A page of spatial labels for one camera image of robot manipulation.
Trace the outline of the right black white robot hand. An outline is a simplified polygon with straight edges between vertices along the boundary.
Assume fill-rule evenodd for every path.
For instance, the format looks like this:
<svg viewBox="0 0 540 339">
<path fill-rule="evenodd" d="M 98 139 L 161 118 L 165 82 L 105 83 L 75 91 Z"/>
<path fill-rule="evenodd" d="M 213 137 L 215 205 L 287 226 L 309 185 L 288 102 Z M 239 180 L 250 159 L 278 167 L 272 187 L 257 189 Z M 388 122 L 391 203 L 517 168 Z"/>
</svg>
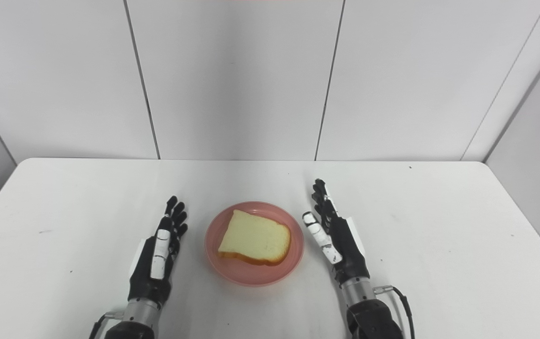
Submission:
<svg viewBox="0 0 540 339">
<path fill-rule="evenodd" d="M 342 285 L 351 279 L 370 278 L 359 236 L 351 219 L 339 214 L 326 183 L 317 178 L 312 186 L 314 210 L 302 215 L 306 229 L 332 265 L 336 281 Z"/>
</svg>

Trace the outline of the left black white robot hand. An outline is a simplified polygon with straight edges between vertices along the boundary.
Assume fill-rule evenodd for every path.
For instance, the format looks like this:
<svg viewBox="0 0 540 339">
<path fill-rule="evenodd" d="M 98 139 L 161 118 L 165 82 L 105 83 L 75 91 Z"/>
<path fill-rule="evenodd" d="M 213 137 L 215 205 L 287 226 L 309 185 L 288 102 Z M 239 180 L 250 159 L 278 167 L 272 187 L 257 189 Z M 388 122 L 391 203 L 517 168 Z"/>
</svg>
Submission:
<svg viewBox="0 0 540 339">
<path fill-rule="evenodd" d="M 141 249 L 136 267 L 129 279 L 128 300 L 149 300 L 158 307 L 167 302 L 170 275 L 181 249 L 181 239 L 188 230 L 185 204 L 172 196 L 154 234 Z"/>
</svg>

